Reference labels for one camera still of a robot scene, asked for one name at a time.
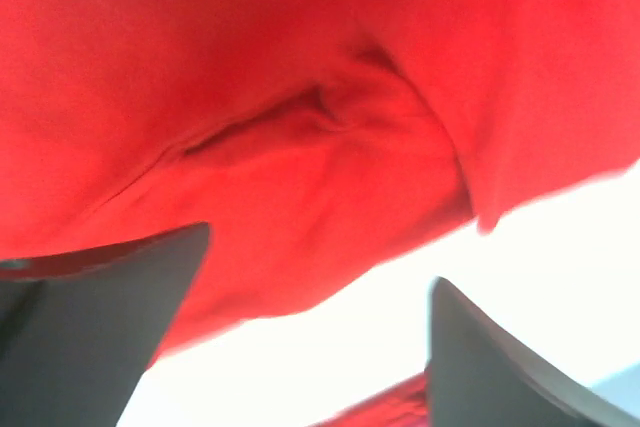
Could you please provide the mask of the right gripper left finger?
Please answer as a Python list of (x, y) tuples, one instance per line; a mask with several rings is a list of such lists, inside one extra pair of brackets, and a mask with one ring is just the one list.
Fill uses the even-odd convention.
[(1, 263), (1, 423), (114, 426), (205, 257), (198, 223)]

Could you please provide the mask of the folded red t shirt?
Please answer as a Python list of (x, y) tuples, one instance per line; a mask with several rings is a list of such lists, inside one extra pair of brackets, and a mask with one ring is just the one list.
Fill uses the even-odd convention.
[(427, 427), (431, 425), (428, 372), (317, 423), (321, 427)]

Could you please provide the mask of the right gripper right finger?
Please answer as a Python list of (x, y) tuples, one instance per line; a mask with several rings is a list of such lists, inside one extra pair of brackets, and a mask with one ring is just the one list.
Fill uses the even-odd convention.
[(431, 291), (430, 422), (436, 427), (636, 427), (637, 417), (562, 373), (445, 278)]

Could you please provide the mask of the red t shirt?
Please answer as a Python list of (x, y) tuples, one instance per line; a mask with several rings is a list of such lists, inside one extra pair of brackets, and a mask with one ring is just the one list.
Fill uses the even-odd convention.
[(317, 423), (321, 427), (427, 427), (431, 425), (428, 372)]
[(1, 255), (206, 222), (170, 350), (639, 158), (639, 0), (1, 0)]

